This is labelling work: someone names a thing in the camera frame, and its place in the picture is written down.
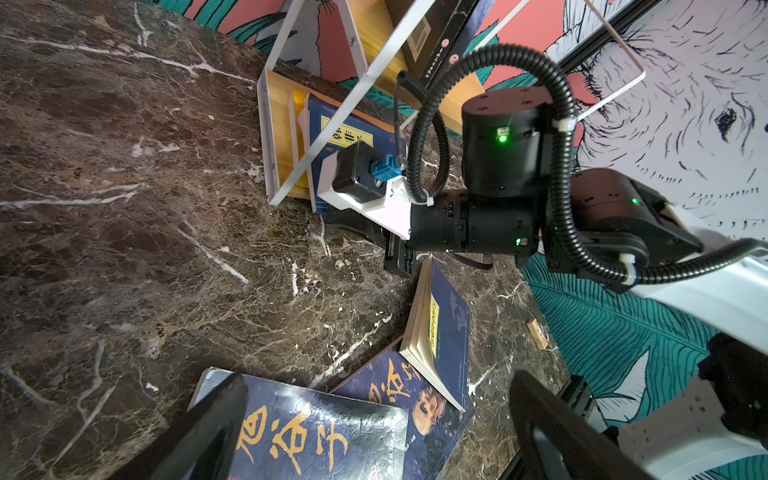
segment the brown marble surface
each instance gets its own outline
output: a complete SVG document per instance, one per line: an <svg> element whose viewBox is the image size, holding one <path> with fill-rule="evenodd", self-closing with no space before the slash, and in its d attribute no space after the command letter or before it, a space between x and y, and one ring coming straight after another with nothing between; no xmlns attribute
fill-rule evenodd
<svg viewBox="0 0 768 480"><path fill-rule="evenodd" d="M149 3L0 0L3 478L103 478L208 366L328 390L405 328L415 280L380 249L309 202L266 205L263 62ZM568 373L526 333L541 314L510 259L437 258L473 305L478 407L442 478L497 478L518 447L513 372L553 392Z"/></svg>

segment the blue connector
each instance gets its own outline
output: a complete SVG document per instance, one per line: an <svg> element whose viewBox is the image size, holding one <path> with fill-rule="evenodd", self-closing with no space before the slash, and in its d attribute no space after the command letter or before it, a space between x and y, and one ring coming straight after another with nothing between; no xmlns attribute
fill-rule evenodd
<svg viewBox="0 0 768 480"><path fill-rule="evenodd" d="M371 175L377 180L386 182L402 175L400 166L397 164L397 158L394 155L387 155L371 164Z"/></svg>

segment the blue book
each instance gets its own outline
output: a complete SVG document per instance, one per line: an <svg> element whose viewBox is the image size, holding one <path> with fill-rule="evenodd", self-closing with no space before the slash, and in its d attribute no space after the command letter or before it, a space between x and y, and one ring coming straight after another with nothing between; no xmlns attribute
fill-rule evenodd
<svg viewBox="0 0 768 480"><path fill-rule="evenodd" d="M197 403L232 372L209 368ZM400 478L407 412L243 375L248 405L230 480Z"/></svg>
<svg viewBox="0 0 768 480"><path fill-rule="evenodd" d="M333 114L336 113L337 107L337 105L321 100L313 94L306 97L304 109L299 114L304 148L309 148L312 142L315 141ZM357 141L366 142L384 155L395 154L394 129L383 122L375 121L379 123L379 125L375 125L371 121L366 121L356 114L348 116L342 126L336 130L330 141L312 161L312 166L307 169L306 174L309 181L310 201L312 202L313 212L321 214L330 207L330 204L316 193L317 185L320 182L320 169L323 168L323 160L326 157L347 148ZM400 144L401 154L405 154L406 142L403 141Z"/></svg>
<svg viewBox="0 0 768 480"><path fill-rule="evenodd" d="M400 353L464 412L468 394L469 305L433 259L422 264Z"/></svg>
<svg viewBox="0 0 768 480"><path fill-rule="evenodd" d="M332 393L398 406L408 413L403 480L437 478L475 414L460 412L399 354L400 339L384 349Z"/></svg>

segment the barcode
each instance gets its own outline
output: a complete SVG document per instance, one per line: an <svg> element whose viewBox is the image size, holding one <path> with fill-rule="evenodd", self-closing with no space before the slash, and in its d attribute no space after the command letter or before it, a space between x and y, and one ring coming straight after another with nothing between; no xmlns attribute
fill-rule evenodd
<svg viewBox="0 0 768 480"><path fill-rule="evenodd" d="M413 29L413 33L408 37L408 47L411 49L411 55L413 55L414 60L419 58L419 54L422 52L422 48L424 48L424 44L427 42L427 37L431 31L432 28L429 26L427 19L422 18L416 25L416 28Z"/></svg>

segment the animal eye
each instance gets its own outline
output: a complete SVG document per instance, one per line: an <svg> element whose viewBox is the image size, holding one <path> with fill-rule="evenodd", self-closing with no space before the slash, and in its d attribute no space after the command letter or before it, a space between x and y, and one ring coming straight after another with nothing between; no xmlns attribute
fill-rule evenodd
<svg viewBox="0 0 768 480"><path fill-rule="evenodd" d="M715 118L717 129L720 130L720 136L723 138L723 141L728 142L728 131L734 122L736 122L736 112L732 108L725 110Z"/></svg>

